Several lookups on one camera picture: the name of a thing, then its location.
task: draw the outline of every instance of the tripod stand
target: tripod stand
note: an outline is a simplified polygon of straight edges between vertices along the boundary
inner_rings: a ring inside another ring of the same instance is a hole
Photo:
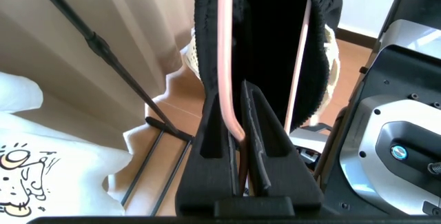
[[[183,131],[178,130],[173,123],[166,117],[166,115],[159,109],[157,104],[153,102],[152,98],[142,89],[142,87],[136,82],[136,80],[130,75],[130,73],[121,65],[116,55],[111,51],[109,45],[105,42],[103,38],[101,38],[97,33],[93,32],[85,23],[84,21],[76,14],[76,12],[69,6],[69,4],[65,0],[50,0],[57,8],[58,10],[63,13],[63,15],[70,21],[70,23],[84,36],[87,44],[89,45],[89,48],[98,56],[100,56],[108,65],[110,65],[116,73],[135,91],[135,93],[138,94],[139,97],[144,100],[144,102],[159,116],[159,118],[162,120],[156,120],[152,117],[146,117],[145,121],[151,125],[152,127],[155,127],[160,130],[159,135],[153,142],[152,147],[150,148],[149,152],[147,153],[147,156],[144,159],[144,162],[141,164],[141,167],[139,168],[138,172],[136,173],[136,176],[134,177],[134,180],[129,186],[129,189],[127,190],[125,196],[123,197],[123,200],[121,201],[121,205],[125,205],[127,203],[128,198],[130,197],[130,194],[132,193],[136,183],[138,182],[145,166],[147,165],[148,161],[150,160],[156,146],[158,145],[159,141],[161,140],[164,132],[171,134],[172,136],[175,136],[176,138],[186,142],[186,146],[184,147],[181,155],[179,156],[178,162],[174,166],[174,169],[172,173],[170,174],[170,177],[167,180],[167,183],[165,184],[165,187],[163,188],[163,191],[161,192],[161,195],[159,196],[158,201],[156,202],[154,209],[151,213],[152,216],[154,216],[161,206],[161,203],[168,191],[168,188],[172,184],[173,178],[179,168],[179,166],[182,163],[182,160],[188,151],[193,136],[190,134],[187,134]]]

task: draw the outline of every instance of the cartoon drawing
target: cartoon drawing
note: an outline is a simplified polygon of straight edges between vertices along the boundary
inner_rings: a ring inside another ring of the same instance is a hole
[[[26,145],[16,143],[8,152],[5,145],[0,149],[0,214],[26,217],[32,213],[30,201],[46,200],[43,177],[60,159],[52,158],[46,167],[48,156],[57,152],[31,154]]]

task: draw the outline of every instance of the brown baseboard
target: brown baseboard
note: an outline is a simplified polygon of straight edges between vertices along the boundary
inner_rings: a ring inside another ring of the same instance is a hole
[[[340,28],[337,29],[336,38],[340,39],[342,41],[347,41],[347,42],[356,44],[356,45],[361,45],[362,47],[370,48],[370,49],[373,48],[373,46],[375,45],[375,42],[377,41],[377,39],[375,39],[373,37],[368,37],[363,34],[358,34],[358,33],[348,31],[348,30],[343,30]]]

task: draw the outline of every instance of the brown tile floor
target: brown tile floor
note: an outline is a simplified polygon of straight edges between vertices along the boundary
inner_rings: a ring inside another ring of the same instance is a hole
[[[365,65],[370,55],[366,49],[344,41],[338,41],[340,48],[341,70],[340,79],[334,92],[334,97],[328,105],[320,121],[328,125],[334,124],[334,119],[341,108],[345,107],[352,93],[361,66]],[[201,109],[204,101],[204,91],[201,82],[192,71],[185,66],[178,72],[168,76],[168,94],[157,102],[158,106],[175,126],[189,134],[195,135],[201,120]],[[156,117],[151,110],[148,116]],[[120,171],[110,185],[110,194],[121,200],[137,170],[141,166],[148,150],[152,146],[158,130],[147,125],[138,127],[125,134],[128,147],[134,154],[133,160]],[[154,208],[166,181],[171,174],[177,159],[185,144],[181,140],[164,134],[156,147],[153,156],[145,167],[125,208],[127,215],[148,216]],[[181,179],[187,156],[176,173],[173,183],[158,211],[159,216],[174,216],[174,195]]]

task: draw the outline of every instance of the beige curtain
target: beige curtain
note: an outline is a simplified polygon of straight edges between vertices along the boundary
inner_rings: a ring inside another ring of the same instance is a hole
[[[100,34],[151,96],[181,67],[194,0],[66,0]],[[39,110],[19,116],[119,149],[122,132],[143,124],[143,101],[88,47],[49,0],[0,0],[0,71],[39,84]]]

